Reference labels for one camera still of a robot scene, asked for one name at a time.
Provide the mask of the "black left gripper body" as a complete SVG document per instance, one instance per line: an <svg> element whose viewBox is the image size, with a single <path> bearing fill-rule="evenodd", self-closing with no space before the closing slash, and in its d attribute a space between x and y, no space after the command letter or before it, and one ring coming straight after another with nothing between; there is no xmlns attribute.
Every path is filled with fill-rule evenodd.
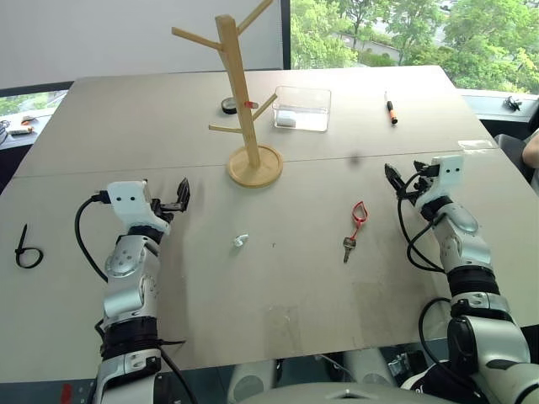
<svg viewBox="0 0 539 404"><path fill-rule="evenodd" d="M152 199L151 209L155 216L170 224L177 212L185 212L185 202L163 204L160 199Z"/></svg>

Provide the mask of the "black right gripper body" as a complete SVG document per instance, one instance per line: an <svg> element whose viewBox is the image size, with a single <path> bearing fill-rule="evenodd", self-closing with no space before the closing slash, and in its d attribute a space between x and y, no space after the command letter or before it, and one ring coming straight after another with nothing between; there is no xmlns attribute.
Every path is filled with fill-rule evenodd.
<svg viewBox="0 0 539 404"><path fill-rule="evenodd" d="M404 186L403 199L416 205L420 196L425 194L431 187L435 178L439 175L438 164L427 164L414 161L415 174L412 175Z"/></svg>

